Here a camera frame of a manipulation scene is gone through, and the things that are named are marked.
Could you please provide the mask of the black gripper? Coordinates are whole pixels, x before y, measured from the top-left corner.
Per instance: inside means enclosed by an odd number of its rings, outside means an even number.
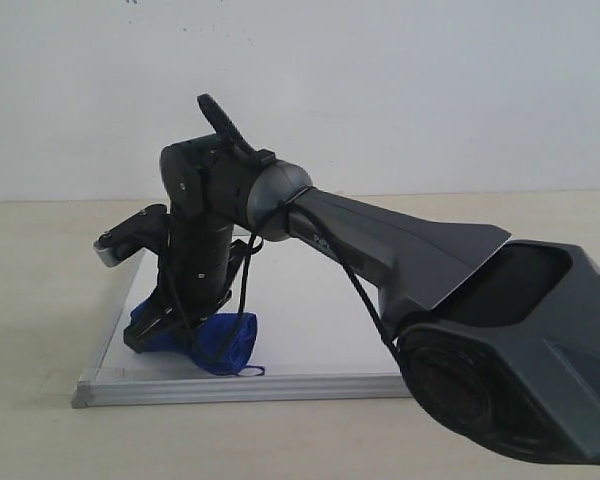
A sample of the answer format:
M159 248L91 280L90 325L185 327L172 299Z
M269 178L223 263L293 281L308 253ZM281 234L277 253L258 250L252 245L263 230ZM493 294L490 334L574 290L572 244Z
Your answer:
M187 349L193 329L226 298L234 223L215 214L169 212L157 291L131 310L123 343L135 353Z

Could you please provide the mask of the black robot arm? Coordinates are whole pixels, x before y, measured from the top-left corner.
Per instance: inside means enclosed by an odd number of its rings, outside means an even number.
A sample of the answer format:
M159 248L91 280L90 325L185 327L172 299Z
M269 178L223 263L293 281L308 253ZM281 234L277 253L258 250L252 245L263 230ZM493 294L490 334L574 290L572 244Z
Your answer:
M600 466L600 266L570 243L494 225L420 219L317 189L299 166L212 134L165 147L169 198L140 230L157 285L125 330L143 351L198 350L251 246L297 239L336 261L367 305L412 397L481 447L539 464Z

